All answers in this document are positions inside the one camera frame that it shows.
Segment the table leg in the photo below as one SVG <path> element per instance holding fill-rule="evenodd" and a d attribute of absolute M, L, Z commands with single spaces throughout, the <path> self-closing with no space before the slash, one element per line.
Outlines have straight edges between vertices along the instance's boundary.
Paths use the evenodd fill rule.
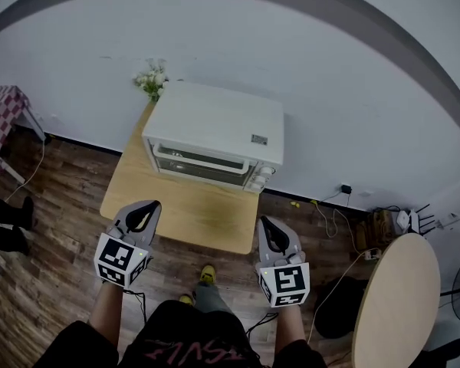
<path fill-rule="evenodd" d="M 13 170 L 13 168 L 11 168 L 10 165 L 8 165 L 6 163 L 6 161 L 2 160 L 2 166 L 3 166 L 4 170 L 6 170 L 8 173 L 10 173 L 10 176 L 12 176 L 14 179 L 16 179 L 18 181 L 19 184 L 22 185 L 22 184 L 25 183 L 24 177 L 22 177 L 15 170 Z"/>
<path fill-rule="evenodd" d="M 35 117 L 32 115 L 32 113 L 29 111 L 29 109 L 25 107 L 22 110 L 22 113 L 24 114 L 24 117 L 29 122 L 29 124 L 31 124 L 31 127 L 36 132 L 36 135 L 39 136 L 39 139 L 41 139 L 44 142 L 46 140 L 46 136 L 44 135 L 41 126 L 39 125 Z"/>

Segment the black trousers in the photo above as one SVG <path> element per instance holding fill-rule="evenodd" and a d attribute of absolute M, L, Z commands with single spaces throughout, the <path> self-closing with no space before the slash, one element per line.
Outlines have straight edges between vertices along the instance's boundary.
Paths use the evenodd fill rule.
<path fill-rule="evenodd" d="M 14 226 L 13 229 L 0 226 L 0 250 L 6 252 L 26 252 L 28 250 L 25 236 L 17 228 L 25 224 L 25 219 L 25 212 L 22 209 L 16 209 L 0 199 L 0 223 Z"/>

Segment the person's foot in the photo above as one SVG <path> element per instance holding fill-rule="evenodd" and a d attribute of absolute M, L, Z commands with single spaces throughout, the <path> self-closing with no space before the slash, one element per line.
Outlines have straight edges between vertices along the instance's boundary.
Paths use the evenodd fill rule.
<path fill-rule="evenodd" d="M 22 204 L 22 220 L 21 226 L 25 230 L 31 230 L 32 228 L 32 213 L 34 212 L 34 202 L 30 196 L 26 196 L 24 203 Z"/>
<path fill-rule="evenodd" d="M 25 256 L 29 255 L 29 245 L 28 240 L 22 233 L 22 230 L 19 229 L 17 226 L 12 228 L 12 232 L 15 234 L 17 241 L 18 241 L 18 249 L 17 252 L 21 252 Z"/>
<path fill-rule="evenodd" d="M 191 307 L 194 307 L 194 303 L 192 302 L 192 298 L 188 294 L 183 294 L 179 297 L 179 301 L 184 304 L 188 304 Z"/>
<path fill-rule="evenodd" d="M 201 271 L 201 277 L 199 278 L 201 282 L 206 284 L 214 284 L 216 282 L 216 272 L 215 268 L 210 264 L 207 264 Z"/>

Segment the oven control knob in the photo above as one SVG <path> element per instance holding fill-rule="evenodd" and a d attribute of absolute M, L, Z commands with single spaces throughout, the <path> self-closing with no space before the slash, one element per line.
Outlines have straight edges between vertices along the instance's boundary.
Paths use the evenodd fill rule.
<path fill-rule="evenodd" d="M 275 169 L 271 168 L 270 166 L 262 166 L 259 169 L 259 175 L 264 176 L 267 179 L 269 179 L 274 172 L 275 172 Z"/>
<path fill-rule="evenodd" d="M 262 185 L 261 184 L 256 184 L 255 182 L 252 182 L 251 185 L 250 185 L 250 189 L 252 191 L 258 191 L 260 192 L 261 189 L 262 189 Z"/>
<path fill-rule="evenodd" d="M 260 186 L 263 186 L 266 183 L 266 178 L 265 176 L 256 176 L 254 177 L 254 182 L 256 184 L 259 184 Z"/>

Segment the yellow object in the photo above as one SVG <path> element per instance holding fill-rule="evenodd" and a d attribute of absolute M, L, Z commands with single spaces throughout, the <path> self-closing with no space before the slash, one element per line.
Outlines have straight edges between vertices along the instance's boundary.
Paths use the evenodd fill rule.
<path fill-rule="evenodd" d="M 216 282 L 216 271 L 213 266 L 207 264 L 201 270 L 201 277 L 199 278 L 201 282 L 206 282 L 206 284 L 214 284 Z"/>
<path fill-rule="evenodd" d="M 179 297 L 179 301 L 184 304 L 188 304 L 191 307 L 194 307 L 194 304 L 192 303 L 192 298 L 188 294 L 183 294 L 181 297 Z"/>
<path fill-rule="evenodd" d="M 259 194 L 155 172 L 141 133 L 153 111 L 149 103 L 117 164 L 100 207 L 114 219 L 125 205 L 162 203 L 158 235 L 246 255 L 252 250 Z"/>

